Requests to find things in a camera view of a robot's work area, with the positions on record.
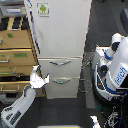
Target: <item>refrigerator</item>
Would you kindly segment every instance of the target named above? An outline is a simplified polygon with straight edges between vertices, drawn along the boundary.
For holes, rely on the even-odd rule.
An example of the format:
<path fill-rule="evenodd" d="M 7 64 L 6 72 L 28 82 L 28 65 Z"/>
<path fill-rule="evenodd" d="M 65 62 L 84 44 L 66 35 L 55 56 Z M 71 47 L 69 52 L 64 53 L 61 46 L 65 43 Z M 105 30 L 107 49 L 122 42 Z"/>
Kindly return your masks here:
<path fill-rule="evenodd" d="M 91 2 L 24 0 L 47 99 L 77 98 Z"/>

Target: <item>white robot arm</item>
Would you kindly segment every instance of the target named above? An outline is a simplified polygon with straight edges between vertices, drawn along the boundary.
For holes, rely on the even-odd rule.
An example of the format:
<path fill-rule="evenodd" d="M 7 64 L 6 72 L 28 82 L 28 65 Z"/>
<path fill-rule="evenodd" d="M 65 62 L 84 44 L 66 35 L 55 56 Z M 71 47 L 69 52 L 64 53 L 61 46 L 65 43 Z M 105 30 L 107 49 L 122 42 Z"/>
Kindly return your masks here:
<path fill-rule="evenodd" d="M 117 102 L 128 89 L 128 37 L 114 34 L 110 47 L 96 48 L 94 69 L 94 92 L 102 100 Z"/>
<path fill-rule="evenodd" d="M 29 109 L 35 99 L 34 88 L 41 88 L 49 83 L 49 75 L 42 79 L 36 73 L 38 66 L 33 67 L 30 76 L 30 85 L 25 86 L 22 96 L 17 99 L 11 106 L 6 107 L 1 112 L 2 128 L 15 128 L 21 117 Z"/>

